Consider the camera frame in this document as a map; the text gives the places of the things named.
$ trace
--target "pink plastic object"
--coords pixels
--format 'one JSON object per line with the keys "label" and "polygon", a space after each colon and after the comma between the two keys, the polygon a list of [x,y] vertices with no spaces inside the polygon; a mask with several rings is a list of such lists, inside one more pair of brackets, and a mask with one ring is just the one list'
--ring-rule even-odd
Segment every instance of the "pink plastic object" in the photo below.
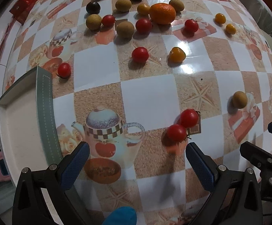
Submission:
{"label": "pink plastic object", "polygon": [[5,162],[3,160],[2,152],[0,151],[0,182],[9,181],[10,175],[8,174]]}

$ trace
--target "yellow cherry tomato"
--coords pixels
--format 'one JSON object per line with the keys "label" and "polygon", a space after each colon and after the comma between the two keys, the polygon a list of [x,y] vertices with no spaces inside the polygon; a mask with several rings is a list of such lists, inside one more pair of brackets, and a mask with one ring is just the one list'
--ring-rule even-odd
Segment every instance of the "yellow cherry tomato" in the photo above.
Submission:
{"label": "yellow cherry tomato", "polygon": [[225,16],[222,13],[217,13],[215,16],[215,22],[222,25],[225,24],[226,22]]}
{"label": "yellow cherry tomato", "polygon": [[149,14],[149,9],[150,6],[144,3],[141,3],[138,7],[137,7],[137,12],[143,16],[147,16]]}
{"label": "yellow cherry tomato", "polygon": [[179,47],[173,47],[169,53],[169,60],[174,63],[180,63],[186,58],[185,52]]}
{"label": "yellow cherry tomato", "polygon": [[234,35],[236,33],[236,27],[232,24],[228,24],[226,27],[225,27],[225,31],[231,35]]}

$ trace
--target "silver bolt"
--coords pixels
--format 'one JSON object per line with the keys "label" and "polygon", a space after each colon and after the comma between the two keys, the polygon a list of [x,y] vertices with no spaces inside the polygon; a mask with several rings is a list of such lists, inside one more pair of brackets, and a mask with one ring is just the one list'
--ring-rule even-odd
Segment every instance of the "silver bolt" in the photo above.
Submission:
{"label": "silver bolt", "polygon": [[29,168],[28,167],[24,167],[23,169],[22,169],[22,173],[27,173],[29,171]]}
{"label": "silver bolt", "polygon": [[269,183],[271,183],[271,184],[272,184],[272,178],[269,178]]}
{"label": "silver bolt", "polygon": [[249,168],[247,169],[247,172],[248,172],[249,174],[253,174],[253,169],[249,167]]}
{"label": "silver bolt", "polygon": [[56,170],[56,168],[57,168],[57,165],[56,165],[56,164],[50,165],[50,170]]}
{"label": "silver bolt", "polygon": [[226,170],[226,166],[225,165],[219,165],[219,170],[221,171],[225,171]]}

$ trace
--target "checkered band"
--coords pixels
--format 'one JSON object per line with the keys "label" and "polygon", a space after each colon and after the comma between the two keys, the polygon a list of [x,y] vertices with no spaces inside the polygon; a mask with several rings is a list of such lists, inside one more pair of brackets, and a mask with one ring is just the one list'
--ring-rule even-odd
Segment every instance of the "checkered band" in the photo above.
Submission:
{"label": "checkered band", "polygon": [[86,129],[87,136],[90,136],[90,134],[92,134],[95,139],[111,139],[122,134],[123,132],[122,126],[123,126],[123,123],[122,123],[122,120],[120,120],[120,122],[116,126],[109,129],[103,129],[103,130],[92,129],[92,128],[89,128],[88,126],[86,126],[85,129]]}
{"label": "checkered band", "polygon": [[71,35],[72,35],[72,33],[69,33],[68,35],[66,35],[65,37],[63,37],[60,40],[51,41],[50,45],[51,46],[60,46],[63,42],[67,41],[71,37]]}

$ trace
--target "table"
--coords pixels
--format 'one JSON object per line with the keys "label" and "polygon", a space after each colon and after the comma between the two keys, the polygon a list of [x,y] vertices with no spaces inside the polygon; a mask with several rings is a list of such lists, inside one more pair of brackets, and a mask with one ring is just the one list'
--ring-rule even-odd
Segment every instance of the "table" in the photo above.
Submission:
{"label": "table", "polygon": [[[154,24],[148,37],[117,37],[115,28],[89,31],[85,6],[91,0],[40,0],[14,44],[5,89],[39,65],[52,73],[54,117],[63,155],[81,140],[89,143],[75,187],[94,223],[120,206],[132,206],[139,224],[181,224],[207,198],[184,155],[186,142],[166,146],[166,128],[186,108],[201,112],[188,130],[191,141],[229,169],[248,166],[239,153],[250,141],[272,153],[272,52],[238,0],[181,0],[185,10],[171,26]],[[143,0],[153,5],[170,0]],[[141,18],[133,4],[117,13],[116,0],[101,0],[101,17],[114,13],[116,25]],[[214,22],[223,13],[237,33]],[[199,30],[185,37],[183,23]],[[145,66],[131,62],[132,51],[146,47]],[[167,62],[172,47],[186,52],[182,64]],[[58,65],[72,67],[69,80],[56,77]],[[246,93],[247,106],[231,108],[231,96]],[[254,168],[259,179],[259,172]]]}

